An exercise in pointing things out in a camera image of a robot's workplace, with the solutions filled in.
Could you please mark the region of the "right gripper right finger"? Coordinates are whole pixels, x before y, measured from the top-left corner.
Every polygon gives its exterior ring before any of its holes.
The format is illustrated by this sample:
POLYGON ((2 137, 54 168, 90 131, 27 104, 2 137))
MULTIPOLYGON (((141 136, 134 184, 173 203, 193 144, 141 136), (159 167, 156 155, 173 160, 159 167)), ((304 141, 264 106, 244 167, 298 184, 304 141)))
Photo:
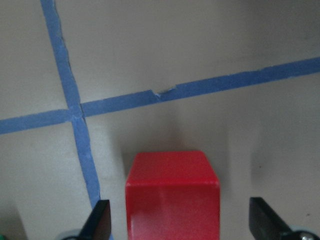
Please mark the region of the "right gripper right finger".
POLYGON ((249 199, 249 230, 255 240, 284 240, 293 234, 262 197, 249 199))

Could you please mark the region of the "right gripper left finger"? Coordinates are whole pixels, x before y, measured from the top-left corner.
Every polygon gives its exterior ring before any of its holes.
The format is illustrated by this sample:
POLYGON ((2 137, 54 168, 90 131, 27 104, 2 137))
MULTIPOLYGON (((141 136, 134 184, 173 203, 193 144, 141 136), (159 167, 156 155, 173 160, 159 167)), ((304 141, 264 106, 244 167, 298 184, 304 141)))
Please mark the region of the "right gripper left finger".
POLYGON ((109 240, 112 232, 109 200, 99 200, 82 227, 80 240, 109 240))

